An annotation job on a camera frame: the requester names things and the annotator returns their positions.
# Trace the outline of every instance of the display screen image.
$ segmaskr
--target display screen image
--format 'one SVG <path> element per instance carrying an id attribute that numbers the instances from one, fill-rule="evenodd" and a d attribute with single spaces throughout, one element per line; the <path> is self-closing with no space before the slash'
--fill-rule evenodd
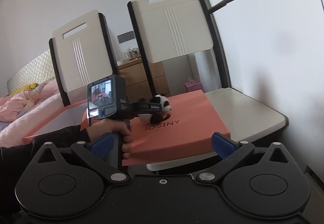
<path id="1" fill-rule="evenodd" d="M 95 109 L 112 103 L 111 80 L 91 87 L 91 95 L 88 98 L 89 109 Z"/>

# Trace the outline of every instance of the panda plush toy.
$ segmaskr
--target panda plush toy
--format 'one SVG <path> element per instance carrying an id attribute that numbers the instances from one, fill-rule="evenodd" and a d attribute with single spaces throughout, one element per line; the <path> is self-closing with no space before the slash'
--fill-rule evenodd
<path id="1" fill-rule="evenodd" d="M 172 108 L 170 106 L 169 101 L 167 100 L 167 97 L 164 94 L 159 94 L 154 96 L 152 99 L 149 100 L 149 102 L 154 103 L 161 103 L 162 105 L 162 113 L 158 114 L 139 114 L 138 117 L 142 123 L 145 124 L 159 124 L 163 122 L 164 120 L 169 119 L 170 114 L 167 114 L 165 117 L 163 117 L 163 113 L 166 113 L 168 111 L 171 111 Z"/>

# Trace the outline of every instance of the white desk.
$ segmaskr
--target white desk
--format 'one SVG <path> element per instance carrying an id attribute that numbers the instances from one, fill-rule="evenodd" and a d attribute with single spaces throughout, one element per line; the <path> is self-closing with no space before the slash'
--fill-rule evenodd
<path id="1" fill-rule="evenodd" d="M 231 139 L 255 141 L 273 133 L 286 124 L 285 117 L 277 111 L 231 88 L 205 93 L 213 107 L 231 132 Z M 215 156 L 208 152 L 172 161 L 147 164 L 151 171 L 177 167 Z"/>

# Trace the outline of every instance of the pink tissue box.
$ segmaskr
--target pink tissue box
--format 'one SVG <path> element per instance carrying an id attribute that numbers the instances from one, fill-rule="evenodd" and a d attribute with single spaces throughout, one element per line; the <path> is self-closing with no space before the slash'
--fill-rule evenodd
<path id="1" fill-rule="evenodd" d="M 184 84 L 184 87 L 186 89 L 186 92 L 190 92 L 194 90 L 204 91 L 202 83 L 198 80 L 190 80 L 189 82 Z"/>

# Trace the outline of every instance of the white wardrobe door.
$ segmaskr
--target white wardrobe door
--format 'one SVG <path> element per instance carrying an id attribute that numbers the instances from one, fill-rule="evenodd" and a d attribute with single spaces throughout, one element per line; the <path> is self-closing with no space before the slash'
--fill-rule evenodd
<path id="1" fill-rule="evenodd" d="M 324 180 L 321 0 L 235 0 L 226 12 L 235 38 L 243 93 L 289 118 L 284 143 L 301 166 L 308 164 Z M 228 28 L 222 20 L 220 33 Z M 227 33 L 223 38 L 231 37 Z M 231 49 L 226 47 L 229 40 L 222 42 L 225 51 Z"/>

